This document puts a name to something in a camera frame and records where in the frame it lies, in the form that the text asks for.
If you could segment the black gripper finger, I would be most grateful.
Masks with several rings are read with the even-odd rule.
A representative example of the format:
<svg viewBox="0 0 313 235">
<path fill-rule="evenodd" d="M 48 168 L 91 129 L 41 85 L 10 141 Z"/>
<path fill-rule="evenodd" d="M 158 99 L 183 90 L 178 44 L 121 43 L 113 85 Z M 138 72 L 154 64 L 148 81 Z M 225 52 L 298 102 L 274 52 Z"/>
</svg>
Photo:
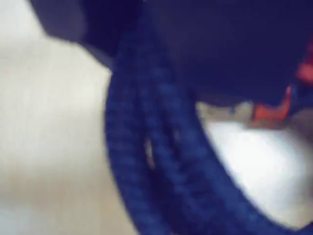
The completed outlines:
<svg viewBox="0 0 313 235">
<path fill-rule="evenodd" d="M 140 12 L 140 0 L 31 0 L 44 30 L 53 38 L 77 43 L 111 68 L 124 31 Z"/>
<path fill-rule="evenodd" d="M 177 79 L 199 99 L 279 102 L 313 36 L 310 0 L 154 0 Z"/>
</svg>

